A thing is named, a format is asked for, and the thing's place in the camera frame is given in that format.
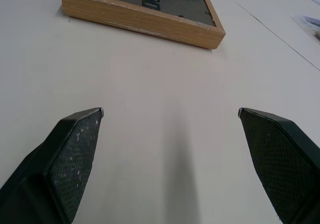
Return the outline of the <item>wooden tray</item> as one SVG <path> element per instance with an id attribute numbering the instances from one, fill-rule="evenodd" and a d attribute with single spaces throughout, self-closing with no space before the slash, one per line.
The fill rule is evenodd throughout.
<path id="1" fill-rule="evenodd" d="M 204 1 L 213 24 L 204 24 L 120 0 L 62 0 L 61 7 L 71 17 L 201 48 L 216 49 L 226 33 L 211 1 Z"/>

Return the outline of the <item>clear plastic bag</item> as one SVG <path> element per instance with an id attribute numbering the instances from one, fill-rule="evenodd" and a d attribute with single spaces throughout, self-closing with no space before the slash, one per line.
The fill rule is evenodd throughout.
<path id="1" fill-rule="evenodd" d="M 320 44 L 320 19 L 296 15 L 292 20 L 315 42 Z"/>

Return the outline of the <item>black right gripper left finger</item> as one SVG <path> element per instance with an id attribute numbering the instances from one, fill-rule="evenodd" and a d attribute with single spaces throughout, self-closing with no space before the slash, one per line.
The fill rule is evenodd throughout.
<path id="1" fill-rule="evenodd" d="M 0 188 L 0 224 L 72 224 L 95 157 L 104 110 L 61 119 Z"/>

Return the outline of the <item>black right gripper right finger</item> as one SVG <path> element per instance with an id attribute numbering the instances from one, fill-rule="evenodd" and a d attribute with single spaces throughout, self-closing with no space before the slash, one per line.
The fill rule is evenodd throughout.
<path id="1" fill-rule="evenodd" d="M 257 176 L 282 224 L 320 224 L 320 148 L 293 121 L 240 108 Z"/>

